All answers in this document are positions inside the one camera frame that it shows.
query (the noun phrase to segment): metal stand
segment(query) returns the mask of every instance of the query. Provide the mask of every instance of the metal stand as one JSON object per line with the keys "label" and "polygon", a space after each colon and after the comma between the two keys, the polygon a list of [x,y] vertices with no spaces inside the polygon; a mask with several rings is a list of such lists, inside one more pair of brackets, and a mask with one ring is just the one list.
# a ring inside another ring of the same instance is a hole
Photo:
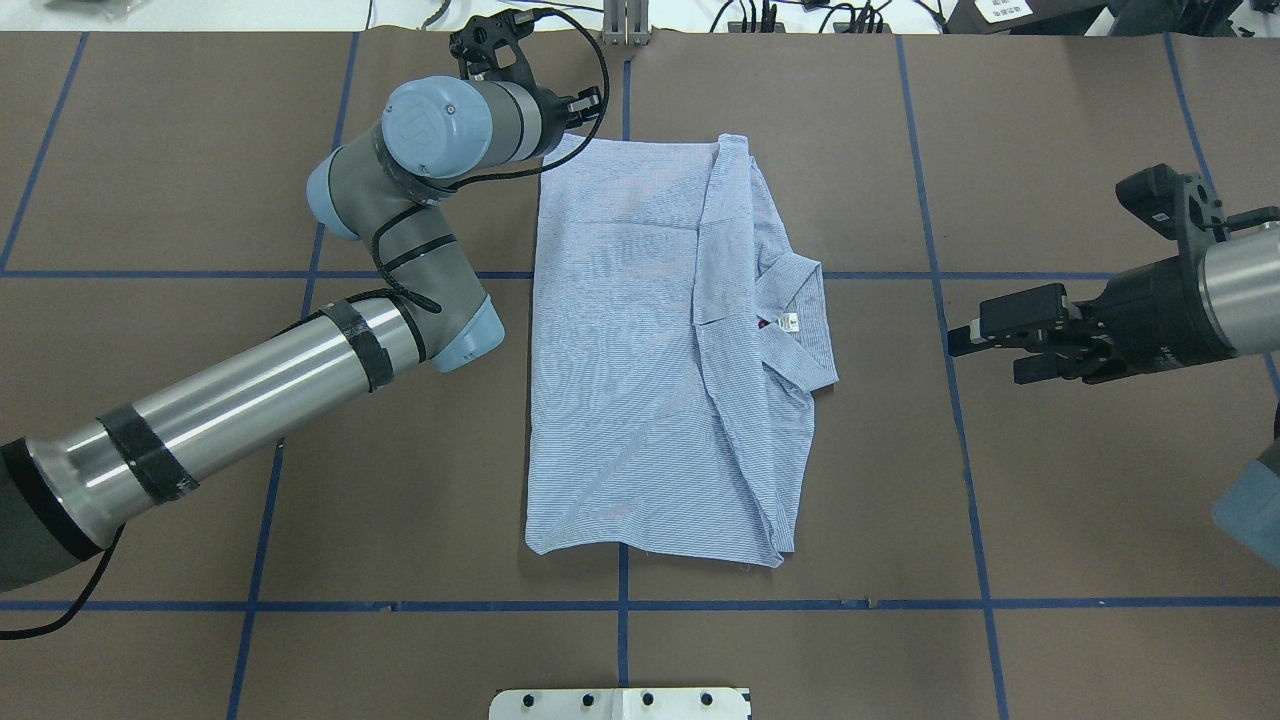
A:
{"label": "metal stand", "polygon": [[604,0],[605,45],[649,45],[649,0]]}

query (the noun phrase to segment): striped shirt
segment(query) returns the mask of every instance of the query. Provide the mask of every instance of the striped shirt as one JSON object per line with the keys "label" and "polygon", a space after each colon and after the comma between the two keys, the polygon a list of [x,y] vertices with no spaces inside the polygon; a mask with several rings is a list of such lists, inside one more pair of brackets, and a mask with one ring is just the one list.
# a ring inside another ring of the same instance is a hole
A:
{"label": "striped shirt", "polygon": [[781,565],[810,393],[836,379],[822,266],[791,251],[745,137],[595,140],[541,176],[535,552],[616,541]]}

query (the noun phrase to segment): gray floor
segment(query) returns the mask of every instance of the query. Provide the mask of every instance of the gray floor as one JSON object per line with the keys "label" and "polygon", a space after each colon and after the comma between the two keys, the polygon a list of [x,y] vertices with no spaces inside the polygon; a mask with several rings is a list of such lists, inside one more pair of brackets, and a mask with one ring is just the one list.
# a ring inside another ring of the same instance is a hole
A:
{"label": "gray floor", "polygon": [[[392,87],[453,72],[444,44],[0,35],[0,438],[372,287],[302,183]],[[595,82],[575,36],[527,51],[557,88]],[[1277,41],[1181,37],[611,51],[604,136],[748,135],[824,264],[842,382],[797,552],[769,571],[524,547],[538,183],[481,184],[448,213],[507,342],[131,523],[73,625],[0,651],[0,715],[484,717],[499,688],[621,683],[750,687],[756,717],[1280,716],[1280,571],[1210,521],[1270,441],[1274,368],[1015,387],[1014,354],[941,345],[986,297],[1088,296],[1172,254],[1114,199],[1133,172],[1202,155],[1229,211],[1280,204],[1277,61]],[[52,616],[88,570],[0,597],[0,625]]]}

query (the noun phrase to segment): blue tape line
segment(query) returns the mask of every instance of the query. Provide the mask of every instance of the blue tape line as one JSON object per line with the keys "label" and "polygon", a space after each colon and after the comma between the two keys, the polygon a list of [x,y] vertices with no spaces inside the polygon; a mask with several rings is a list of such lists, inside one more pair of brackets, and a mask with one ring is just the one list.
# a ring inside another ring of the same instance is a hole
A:
{"label": "blue tape line", "polygon": [[49,154],[49,145],[54,141],[54,129],[58,119],[63,115],[67,105],[67,96],[70,95],[72,82],[76,79],[76,70],[79,69],[81,58],[84,56],[84,45],[88,44],[88,33],[82,32],[79,42],[76,44],[76,54],[72,55],[72,65],[67,69],[67,78],[63,81],[63,90],[58,94],[58,102],[49,115],[49,124],[45,126],[45,137],[40,141],[40,150],[36,151],[36,161],[31,164],[31,174],[27,176],[27,186],[22,190],[22,199],[18,200],[18,210],[13,214],[13,223],[9,225],[9,236],[4,241],[4,250],[0,250],[0,270],[9,264],[13,246],[18,242],[18,229],[22,228],[22,218],[27,214],[27,204],[31,202],[31,193],[36,190],[36,181],[40,178],[40,168],[45,165],[45,155]]}
{"label": "blue tape line", "polygon": [[1271,375],[1271,388],[1276,391],[1276,397],[1280,397],[1280,373],[1276,372],[1276,359],[1270,352],[1262,359],[1266,363],[1267,374]]}
{"label": "blue tape line", "polygon": [[[622,140],[631,140],[631,61],[622,63]],[[631,687],[631,548],[618,543],[618,687]]]}
{"label": "blue tape line", "polygon": [[[342,96],[338,99],[338,120],[333,127],[333,140],[329,150],[337,150],[342,145],[342,129],[347,123],[347,102],[351,100],[351,78],[356,73],[356,53],[360,50],[360,33],[351,33],[351,46],[347,50],[347,72],[342,78]],[[311,302],[315,297],[316,277],[320,269],[320,254],[324,252],[324,225],[316,223],[316,233],[311,241],[311,264],[307,266],[307,287],[302,295],[302,313],[300,318],[306,318],[311,313]]]}
{"label": "blue tape line", "polygon": [[476,277],[483,281],[531,281],[534,279],[532,270],[483,270],[477,272]]}
{"label": "blue tape line", "polygon": [[[5,612],[65,612],[69,600],[10,600],[0,601]],[[244,612],[247,602],[238,601],[184,601],[184,600],[91,600],[84,611],[95,612]]]}
{"label": "blue tape line", "polygon": [[933,278],[929,273],[911,270],[824,270],[824,281],[927,281]]}
{"label": "blue tape line", "polygon": [[[0,278],[23,279],[379,279],[375,270],[0,270]],[[532,270],[477,270],[486,281],[531,281]],[[931,281],[918,270],[831,270],[828,281]],[[1115,273],[1082,272],[940,272],[943,281],[1108,281]]]}
{"label": "blue tape line", "polygon": [[[351,33],[351,45],[347,50],[347,72],[342,79],[342,96],[338,100],[338,118],[334,120],[333,140],[330,150],[337,149],[342,141],[342,128],[347,117],[347,102],[351,99],[351,78],[356,68],[356,53],[360,49],[360,33]],[[306,318],[311,313],[311,300],[315,296],[316,273],[320,265],[320,252],[324,249],[324,225],[316,223],[315,238],[311,245],[311,264],[307,268],[307,287],[302,293],[302,310],[300,318]],[[248,588],[248,610],[244,612],[244,625],[241,629],[241,646],[236,655],[236,674],[232,676],[232,692],[227,701],[227,720],[234,720],[239,715],[241,691],[244,687],[244,671],[248,666],[248,651],[253,641],[253,623],[257,616],[257,598],[262,588],[262,570],[266,566],[266,547],[271,537],[271,520],[275,518],[275,498],[280,487],[280,471],[284,466],[284,439],[275,445],[275,456],[271,460],[271,479],[266,486],[266,502],[262,509],[262,524],[259,527],[257,552],[253,557],[253,574]]]}
{"label": "blue tape line", "polygon": [[611,600],[495,601],[270,601],[259,612],[613,612]]}
{"label": "blue tape line", "polygon": [[622,140],[631,140],[631,61],[632,55],[622,63]]}
{"label": "blue tape line", "polygon": [[870,610],[865,600],[634,600],[636,612],[785,612]]}
{"label": "blue tape line", "polygon": [[631,687],[631,548],[618,543],[618,687]]}
{"label": "blue tape line", "polygon": [[993,270],[993,272],[919,272],[919,270],[831,270],[822,277],[828,281],[1110,281],[1115,273],[1083,273],[1052,270]]}
{"label": "blue tape line", "polygon": [[1196,151],[1196,161],[1199,163],[1201,174],[1204,176],[1204,184],[1215,193],[1213,176],[1208,172],[1208,161],[1204,160],[1204,150],[1199,143],[1199,135],[1196,132],[1196,122],[1192,120],[1192,106],[1187,102],[1187,91],[1183,90],[1183,73],[1178,69],[1178,54],[1174,51],[1174,36],[1165,33],[1165,55],[1169,56],[1169,72],[1174,76],[1174,90],[1178,92],[1178,104],[1183,108],[1183,122],[1187,123],[1187,135],[1192,140],[1192,150]]}
{"label": "blue tape line", "polygon": [[1116,607],[1280,607],[1280,597],[1051,597],[992,600],[996,610]]}
{"label": "blue tape line", "polygon": [[[65,612],[69,600],[0,601],[0,612]],[[311,612],[617,612],[612,600],[497,601],[259,601],[255,614]],[[84,612],[246,612],[237,601],[92,600]],[[992,610],[1107,610],[1142,607],[1277,607],[1277,596],[1014,597],[959,600],[631,600],[628,612],[902,612]]]}
{"label": "blue tape line", "polygon": [[969,496],[969,534],[973,538],[974,565],[978,569],[978,589],[983,607],[983,620],[987,625],[987,648],[991,656],[991,675],[996,689],[996,710],[1001,720],[1009,720],[1009,700],[1005,694],[1005,671],[1000,661],[1000,641],[996,635],[996,614],[989,606],[991,583],[987,577],[987,555],[982,541],[982,521],[978,518],[978,493],[973,487],[973,469],[969,464],[969,439],[964,428],[964,413],[960,409],[960,387],[956,383],[955,365],[947,352],[947,315],[942,299],[942,274],[938,266],[938,251],[933,241],[933,219],[929,214],[929,197],[924,186],[924,164],[920,159],[920,138],[915,127],[915,109],[911,105],[911,83],[908,79],[906,46],[902,36],[893,37],[897,45],[897,65],[902,81],[902,102],[906,108],[906,129],[911,141],[911,164],[915,169],[915,188],[920,201],[920,219],[924,224],[924,245],[929,255],[929,273],[933,275],[933,304],[938,315],[938,331],[942,340],[942,360],[947,370],[947,387],[951,392],[951,416],[960,439],[960,456],[964,462],[964,484]]}
{"label": "blue tape line", "polygon": [[248,647],[253,638],[253,620],[257,616],[250,609],[244,612],[244,623],[241,625],[241,643],[236,652],[236,673],[232,675],[232,692],[227,698],[227,720],[236,720],[239,715],[239,697],[244,689],[244,670],[248,667]]}
{"label": "blue tape line", "polygon": [[244,671],[248,667],[248,650],[253,641],[253,620],[259,592],[262,589],[262,568],[266,565],[266,546],[271,538],[271,516],[275,514],[276,489],[280,486],[280,470],[284,466],[284,441],[275,445],[271,459],[271,479],[266,486],[266,502],[262,507],[262,523],[257,530],[257,550],[253,553],[253,574],[248,584],[248,602],[244,610],[244,624],[241,626],[239,650],[236,653],[236,671],[232,675],[232,692],[227,700],[227,720],[234,720],[239,714],[239,697],[244,687]]}
{"label": "blue tape line", "polygon": [[27,279],[302,279],[306,270],[5,270]]}

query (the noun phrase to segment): black cable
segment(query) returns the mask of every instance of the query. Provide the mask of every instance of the black cable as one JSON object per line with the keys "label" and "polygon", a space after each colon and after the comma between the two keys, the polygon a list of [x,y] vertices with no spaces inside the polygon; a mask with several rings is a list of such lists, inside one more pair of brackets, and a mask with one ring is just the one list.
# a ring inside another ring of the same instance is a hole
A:
{"label": "black cable", "polygon": [[381,275],[383,281],[387,284],[389,284],[390,288],[396,291],[397,295],[402,296],[404,300],[408,300],[413,305],[417,305],[422,310],[426,310],[428,313],[439,313],[442,310],[439,302],[431,300],[430,297],[422,293],[413,292],[412,290],[404,287],[398,279],[393,278],[392,274],[387,272],[387,265],[383,263],[383,254],[380,250],[383,236],[387,234],[388,231],[390,231],[399,223],[412,218],[413,215],[421,213],[422,210],[426,210],[426,205],[415,205],[408,210],[404,210],[399,215],[396,215],[390,220],[383,223],[383,227],[378,228],[374,232],[374,237],[369,240],[369,254],[374,256],[374,268],[378,269],[378,274]]}
{"label": "black cable", "polygon": [[854,22],[845,28],[845,33],[852,35],[863,32],[863,28],[867,27],[867,23],[870,20],[870,18],[872,18],[872,4],[870,0],[868,0],[867,4],[864,4],[858,10],[858,18],[854,19]]}
{"label": "black cable", "polygon": [[942,35],[947,33],[947,17],[942,14],[942,0],[938,0],[937,10],[925,4],[924,0],[911,0],[911,1],[924,8],[924,12],[928,13],[931,18],[933,18],[934,24],[938,26],[938,31]]}
{"label": "black cable", "polygon": [[431,27],[433,24],[435,24],[436,20],[439,20],[440,18],[444,17],[444,13],[449,12],[449,3],[452,3],[452,1],[453,0],[443,0],[440,3],[440,6],[436,8],[434,13],[431,13],[430,18],[426,18],[425,20],[422,20],[422,24],[419,26],[417,29],[426,29],[426,28]]}
{"label": "black cable", "polygon": [[[733,3],[733,0],[728,0],[728,4],[732,4],[732,3]],[[456,191],[456,190],[458,190],[461,187],[466,187],[466,186],[468,186],[471,183],[475,183],[475,182],[484,182],[484,181],[493,181],[493,179],[526,178],[526,177],[530,177],[530,176],[538,176],[538,174],[545,173],[547,170],[554,170],[556,168],[563,165],[564,163],[568,163],[573,158],[577,158],[579,154],[581,154],[584,150],[586,150],[586,146],[590,145],[593,140],[595,140],[595,133],[600,132],[600,123],[604,120],[604,113],[605,113],[605,110],[609,109],[609,65],[604,61],[604,50],[602,50],[600,49],[600,44],[596,42],[594,37],[591,37],[591,33],[585,27],[582,27],[582,23],[575,20],[568,13],[566,13],[563,10],[557,10],[556,8],[545,8],[544,12],[548,13],[548,14],[556,15],[556,17],[561,18],[562,20],[567,22],[568,24],[573,26],[573,29],[576,29],[579,32],[579,35],[581,35],[582,37],[585,37],[586,41],[591,44],[591,50],[595,53],[595,60],[596,60],[596,63],[600,64],[600,78],[603,78],[604,90],[603,90],[602,96],[600,96],[600,113],[598,115],[595,115],[595,123],[591,124],[591,131],[588,132],[586,137],[582,138],[582,143],[581,145],[579,145],[568,155],[561,158],[559,160],[556,160],[554,163],[550,163],[550,164],[547,164],[547,165],[540,165],[538,168],[530,168],[527,170],[517,170],[517,172],[513,172],[513,173],[489,173],[489,174],[485,174],[485,176],[472,176],[470,178],[462,178],[462,179],[460,179],[458,182],[451,184],[445,190],[448,190],[448,191]]]}
{"label": "black cable", "polygon": [[[710,27],[710,29],[708,29],[707,32],[716,32],[716,26],[718,26],[719,24],[719,19],[724,17],[724,10],[728,10],[728,6],[732,5],[732,4],[733,4],[733,0],[724,0],[724,4],[721,5],[719,12],[716,13],[716,17],[712,19],[712,27]],[[744,29],[746,28],[746,10],[742,10],[742,28]]]}
{"label": "black cable", "polygon": [[549,5],[552,8],[567,8],[570,10],[586,10],[588,13],[600,13],[602,15],[604,14],[604,10],[600,9],[600,8],[589,8],[586,5],[573,5],[572,3],[543,3],[541,0],[499,0],[499,1],[506,3],[508,5],[516,5],[516,4],[520,4],[520,3],[525,3],[525,4],[532,4],[532,5]]}
{"label": "black cable", "polygon": [[37,628],[27,628],[24,630],[0,630],[0,641],[26,641],[38,638],[40,635],[47,635],[49,633],[65,628],[67,624],[76,618],[76,614],[84,607],[84,603],[88,602],[88,596],[93,594],[99,580],[101,580],[102,574],[106,573],[106,565],[111,561],[111,556],[115,555],[115,546],[120,544],[122,534],[124,534],[124,525],[120,525],[119,529],[115,530],[115,537],[111,538],[111,546],[106,548],[102,553],[102,559],[97,561],[97,569],[93,570],[93,575],[90,577],[88,583],[84,584],[84,589],[81,591],[79,597],[77,597],[76,602],[67,609],[67,612],[64,612],[61,618],[49,623],[47,625],[40,625]]}
{"label": "black cable", "polygon": [[1208,24],[1208,18],[1213,14],[1213,9],[1216,6],[1217,6],[1217,0],[1208,0],[1208,3],[1204,3],[1204,14],[1201,15],[1199,29],[1196,31],[1196,35],[1198,35],[1201,37],[1207,37],[1204,35],[1204,29],[1206,29],[1206,26]]}
{"label": "black cable", "polygon": [[818,27],[818,32],[822,32],[822,31],[827,29],[827,22],[831,20],[831,15],[835,15],[837,10],[842,10],[842,9],[844,10],[849,10],[849,24],[852,26],[854,24],[854,13],[858,12],[858,8],[854,8],[849,3],[837,3],[837,4],[832,5],[829,10],[827,10],[827,17],[822,18],[822,26]]}
{"label": "black cable", "polygon": [[[397,291],[394,291],[394,290],[392,290],[392,288],[389,288],[389,287],[381,287],[381,288],[378,288],[378,290],[366,290],[365,292],[357,292],[356,295],[351,295],[348,297],[343,297],[342,301],[343,302],[352,302],[352,304],[355,304],[355,302],[360,302],[361,300],[374,300],[374,299],[378,299],[378,297],[392,297],[392,296],[401,297],[401,293],[397,292]],[[300,327],[310,323],[311,320],[315,320],[315,319],[320,318],[321,315],[324,315],[324,313],[321,310],[312,310],[311,314],[307,315],[306,318],[302,318],[301,320],[298,320],[298,322],[288,325],[287,328],[284,328],[283,331],[275,333],[271,337],[280,337],[282,334],[284,334],[284,333],[287,333],[287,332],[289,332],[292,329],[297,329],[297,328],[300,328]]]}

